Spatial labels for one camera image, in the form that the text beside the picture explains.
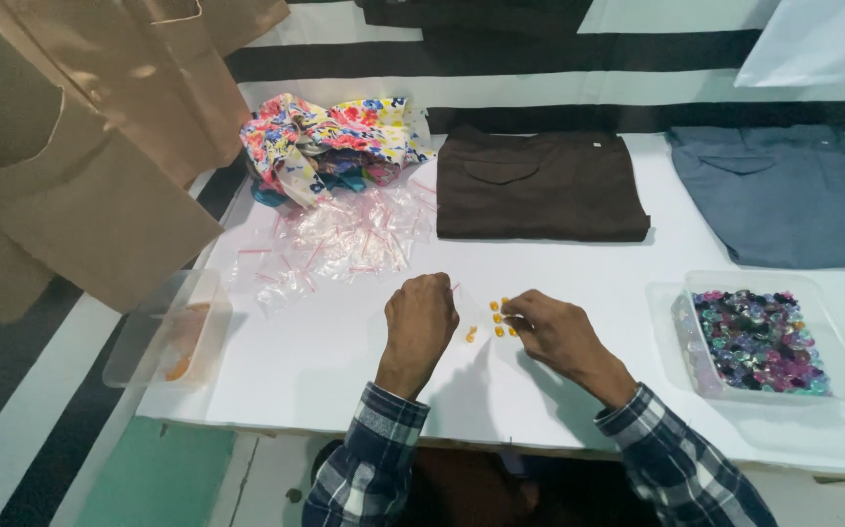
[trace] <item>pocket flap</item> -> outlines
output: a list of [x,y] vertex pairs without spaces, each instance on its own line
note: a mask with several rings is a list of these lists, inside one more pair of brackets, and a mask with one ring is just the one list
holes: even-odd
[[464,170],[475,179],[505,185],[535,174],[539,170],[539,163],[464,162]]
[[699,160],[723,171],[738,175],[754,174],[762,170],[767,170],[773,167],[776,163],[774,158],[768,158],[767,156],[751,156],[744,158],[699,156]]

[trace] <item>hand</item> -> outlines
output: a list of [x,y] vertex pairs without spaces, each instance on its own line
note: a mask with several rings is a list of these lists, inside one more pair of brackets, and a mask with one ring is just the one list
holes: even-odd
[[422,275],[393,293],[384,313],[390,336],[373,382],[415,401],[458,327],[449,275]]
[[637,383],[624,363],[598,340],[584,309],[532,290],[501,307],[526,354],[616,410],[634,397]]

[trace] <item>person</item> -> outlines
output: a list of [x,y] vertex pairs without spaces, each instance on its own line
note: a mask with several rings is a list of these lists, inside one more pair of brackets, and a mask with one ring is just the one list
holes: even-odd
[[[403,284],[384,309],[389,338],[376,378],[305,502],[305,526],[391,525],[409,493],[416,441],[429,407],[416,402],[458,326],[449,276]],[[593,395],[595,424],[620,448],[634,491],[665,525],[775,526],[753,485],[667,408],[598,340],[584,310],[539,291],[501,307],[526,354]]]

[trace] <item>brown folded shirt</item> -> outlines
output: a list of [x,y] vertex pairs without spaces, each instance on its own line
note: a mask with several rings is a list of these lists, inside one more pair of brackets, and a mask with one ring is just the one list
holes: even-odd
[[600,132],[499,136],[462,126],[438,151],[440,238],[640,242],[624,140]]

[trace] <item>white plastic sheet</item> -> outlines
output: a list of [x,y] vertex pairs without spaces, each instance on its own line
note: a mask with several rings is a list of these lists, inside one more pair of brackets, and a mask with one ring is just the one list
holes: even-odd
[[845,0],[782,0],[735,86],[845,83]]

